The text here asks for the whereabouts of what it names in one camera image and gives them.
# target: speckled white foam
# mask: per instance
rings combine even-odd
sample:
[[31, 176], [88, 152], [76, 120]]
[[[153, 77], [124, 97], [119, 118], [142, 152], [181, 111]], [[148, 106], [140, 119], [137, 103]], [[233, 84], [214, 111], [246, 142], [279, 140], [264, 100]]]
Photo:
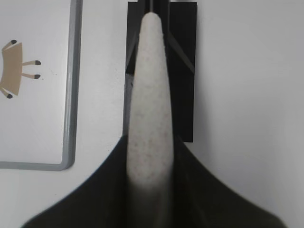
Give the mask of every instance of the speckled white foam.
[[130, 113], [127, 174], [138, 226], [164, 227], [173, 164], [172, 118], [161, 19], [142, 19]]

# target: cartoon animal drawing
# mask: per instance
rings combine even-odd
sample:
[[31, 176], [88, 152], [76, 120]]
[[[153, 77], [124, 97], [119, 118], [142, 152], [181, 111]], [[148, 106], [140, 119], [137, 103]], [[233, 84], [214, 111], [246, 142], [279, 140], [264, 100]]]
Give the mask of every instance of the cartoon animal drawing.
[[8, 92], [11, 92], [14, 95], [19, 94], [22, 76], [32, 79], [40, 78], [40, 75], [29, 75], [22, 73], [23, 66], [41, 65], [41, 62], [34, 60], [23, 63], [22, 43], [16, 43], [17, 41], [14, 39], [2, 48], [3, 73], [0, 81], [0, 91], [9, 99], [11, 99], [13, 96]]

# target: black mount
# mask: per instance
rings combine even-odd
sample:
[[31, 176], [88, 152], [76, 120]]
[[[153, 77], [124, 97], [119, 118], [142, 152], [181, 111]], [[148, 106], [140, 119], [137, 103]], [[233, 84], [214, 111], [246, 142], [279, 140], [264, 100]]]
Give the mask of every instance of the black mount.
[[123, 135], [128, 134], [133, 76], [143, 16], [153, 11], [162, 21], [167, 57], [174, 134], [193, 142], [196, 2], [138, 0], [128, 2], [128, 23], [123, 106]]

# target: white wall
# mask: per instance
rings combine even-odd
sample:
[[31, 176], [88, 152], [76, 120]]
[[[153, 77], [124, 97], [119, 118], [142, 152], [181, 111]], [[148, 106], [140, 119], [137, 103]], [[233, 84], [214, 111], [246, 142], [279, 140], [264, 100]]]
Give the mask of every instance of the white wall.
[[304, 1], [199, 2], [195, 142], [222, 181], [304, 227]]
[[[75, 165], [0, 170], [0, 228], [67, 195], [121, 135], [126, 0], [84, 1]], [[304, 227], [304, 1], [199, 0], [195, 155], [241, 195]]]

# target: gray metal frame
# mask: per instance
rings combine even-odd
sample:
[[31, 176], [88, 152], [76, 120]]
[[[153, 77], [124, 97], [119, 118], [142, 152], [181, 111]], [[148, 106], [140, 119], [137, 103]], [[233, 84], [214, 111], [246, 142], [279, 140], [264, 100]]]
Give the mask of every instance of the gray metal frame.
[[0, 161], [2, 169], [61, 171], [75, 160], [82, 0], [71, 0], [63, 154], [60, 164]]

